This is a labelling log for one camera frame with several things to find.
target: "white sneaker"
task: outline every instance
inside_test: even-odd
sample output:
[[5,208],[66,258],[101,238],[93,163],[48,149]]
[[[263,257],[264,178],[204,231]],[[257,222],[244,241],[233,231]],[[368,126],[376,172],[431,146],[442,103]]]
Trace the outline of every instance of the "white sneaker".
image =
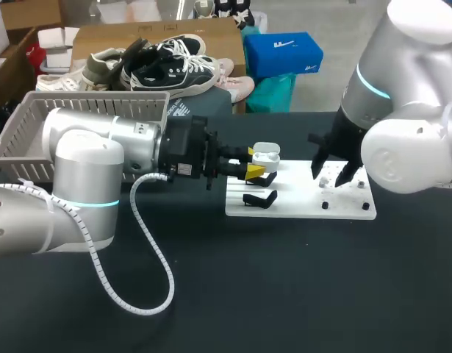
[[251,77],[225,77],[221,76],[216,86],[227,90],[231,94],[232,103],[244,100],[255,89],[255,82]]
[[40,75],[36,80],[36,90],[42,92],[77,92],[82,80],[82,71],[60,75]]
[[36,90],[43,92],[108,90],[109,73],[121,61],[123,53],[124,49],[107,49],[90,54],[84,67],[77,71],[63,76],[40,75],[37,77]]

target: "white shoe sole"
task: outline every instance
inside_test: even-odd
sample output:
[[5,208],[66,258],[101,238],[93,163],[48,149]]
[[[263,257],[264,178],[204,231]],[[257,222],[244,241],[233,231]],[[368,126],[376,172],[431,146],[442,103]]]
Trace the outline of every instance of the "white shoe sole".
[[144,90],[146,92],[169,92],[170,99],[181,98],[181,97],[191,97],[197,96],[198,94],[202,94],[209,90],[215,83],[219,80],[220,77],[220,66],[217,60],[214,60],[214,76],[208,82],[203,83],[202,85],[193,85],[187,88],[179,88],[178,90]]

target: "cardboard box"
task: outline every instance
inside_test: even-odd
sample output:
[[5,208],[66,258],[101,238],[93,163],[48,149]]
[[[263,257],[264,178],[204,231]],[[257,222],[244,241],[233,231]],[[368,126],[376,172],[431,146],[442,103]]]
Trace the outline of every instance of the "cardboard box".
[[26,48],[37,41],[36,28],[32,28],[19,43],[12,43],[1,57],[6,60],[0,67],[0,105],[10,99],[21,100],[35,89],[35,70],[26,58]]
[[24,0],[0,4],[7,31],[32,27],[62,27],[60,0]]
[[[242,37],[233,18],[83,26],[73,42],[72,60],[87,59],[91,53],[107,48],[127,48],[139,37],[157,44],[186,33],[203,38],[210,57],[232,59],[233,77],[246,75]],[[245,102],[236,106],[239,113],[245,112]]]
[[34,68],[26,58],[26,49],[37,42],[37,30],[63,26],[59,0],[25,0],[0,4],[2,18],[10,41],[0,55],[0,105],[10,99],[21,100],[35,89]]

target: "black clip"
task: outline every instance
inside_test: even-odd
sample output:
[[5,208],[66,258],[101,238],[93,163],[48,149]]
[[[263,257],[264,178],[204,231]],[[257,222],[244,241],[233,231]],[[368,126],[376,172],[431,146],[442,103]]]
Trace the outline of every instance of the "black clip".
[[274,173],[270,173],[266,178],[262,178],[259,176],[258,178],[249,179],[245,181],[245,184],[248,185],[248,183],[250,183],[252,185],[261,186],[262,188],[268,188],[277,175],[278,172],[275,171]]
[[267,199],[261,199],[257,196],[250,195],[249,193],[244,194],[242,200],[244,201],[245,205],[249,205],[252,207],[260,207],[264,210],[267,210],[271,207],[271,205],[275,202],[275,200],[278,198],[278,191],[274,190],[271,192],[269,197]]

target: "white spiral cable wrap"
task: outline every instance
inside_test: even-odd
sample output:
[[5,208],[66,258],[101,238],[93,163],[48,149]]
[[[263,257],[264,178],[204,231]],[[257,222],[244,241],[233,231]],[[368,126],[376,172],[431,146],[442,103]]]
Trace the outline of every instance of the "white spiral cable wrap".
[[[105,275],[103,268],[100,264],[100,259],[98,258],[95,246],[93,245],[92,237],[90,236],[90,233],[85,226],[84,221],[79,217],[77,212],[73,210],[73,206],[71,206],[70,203],[64,202],[61,199],[58,199],[56,196],[50,196],[52,202],[59,208],[63,209],[67,214],[69,214],[70,217],[72,217],[73,220],[75,220],[77,226],[79,227],[80,231],[82,232],[84,236],[85,243],[88,246],[88,250],[90,253],[90,257],[92,258],[93,265],[95,266],[96,273],[98,275],[98,278],[100,279],[101,284],[103,285],[103,288],[108,293],[111,299],[118,304],[120,307],[122,307],[124,310],[129,311],[130,313],[141,315],[141,316],[150,316],[155,315],[158,313],[161,313],[163,310],[165,310],[170,303],[173,300],[173,295],[175,293],[175,282],[173,280],[173,274],[170,269],[170,266],[167,263],[167,260],[164,258],[164,255],[160,251],[159,247],[157,246],[154,238],[152,237],[151,233],[147,229],[146,225],[144,224],[144,221],[142,220],[139,211],[137,210],[136,205],[136,190],[139,187],[140,184],[145,182],[146,180],[162,180],[167,181],[168,177],[164,174],[158,174],[158,173],[150,173],[141,176],[136,182],[133,184],[131,188],[131,192],[129,194],[129,200],[131,203],[132,212],[134,213],[134,216],[139,223],[141,229],[143,230],[144,234],[146,235],[147,239],[149,240],[149,243],[151,244],[152,248],[154,249],[155,253],[157,254],[160,262],[162,263],[165,272],[167,273],[168,277],[168,295],[167,299],[159,306],[155,307],[154,309],[140,309],[137,307],[133,307],[126,303],[116,292],[113,290],[110,282],[107,279],[107,276]],[[36,188],[35,186],[31,186],[31,184],[25,183],[25,185],[19,185],[19,184],[0,184],[0,188],[10,189],[14,191],[18,191],[20,193],[25,193],[27,195],[31,195],[34,197],[37,197],[42,200],[48,199],[48,193],[40,188]]]

